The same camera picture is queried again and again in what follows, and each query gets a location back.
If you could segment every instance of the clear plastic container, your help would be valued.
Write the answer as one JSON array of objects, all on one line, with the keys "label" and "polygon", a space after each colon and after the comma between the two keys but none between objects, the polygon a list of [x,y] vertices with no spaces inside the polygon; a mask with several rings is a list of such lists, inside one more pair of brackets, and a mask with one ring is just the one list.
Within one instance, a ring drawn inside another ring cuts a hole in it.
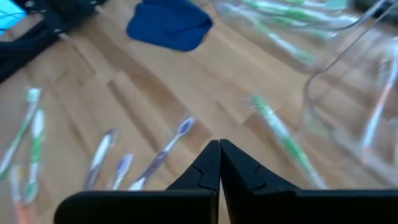
[{"label": "clear plastic container", "polygon": [[386,15],[308,79],[300,137],[314,148],[348,152],[355,167],[397,187],[398,29],[379,22]]},{"label": "clear plastic container", "polygon": [[213,0],[220,19],[303,73],[323,70],[352,41],[383,1],[365,14],[346,4],[339,9],[315,1]]}]

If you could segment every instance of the wooden floor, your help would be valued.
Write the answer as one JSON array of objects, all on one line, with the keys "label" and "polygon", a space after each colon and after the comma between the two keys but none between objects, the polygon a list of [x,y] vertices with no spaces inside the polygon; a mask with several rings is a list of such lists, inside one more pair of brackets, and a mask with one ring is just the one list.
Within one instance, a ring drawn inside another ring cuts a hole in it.
[{"label": "wooden floor", "polygon": [[[0,146],[5,149],[26,111],[27,86],[43,88],[45,142],[34,223],[52,223],[57,205],[79,192],[96,147],[110,128],[121,132],[101,168],[96,188],[106,189],[125,153],[135,160],[122,189],[142,172],[189,116],[192,131],[177,143],[146,190],[162,190],[193,162],[211,139],[226,138],[268,169],[303,188],[312,188],[272,140],[247,97],[260,94],[294,132],[302,114],[308,75],[263,51],[205,9],[215,24],[188,53],[131,40],[124,32],[138,0],[111,0],[96,15],[58,41],[0,86]],[[332,189],[386,188],[343,151],[300,142]],[[27,164],[29,135],[15,161]],[[0,217],[14,216],[7,182],[0,183]],[[220,223],[228,223],[224,200]]]}]

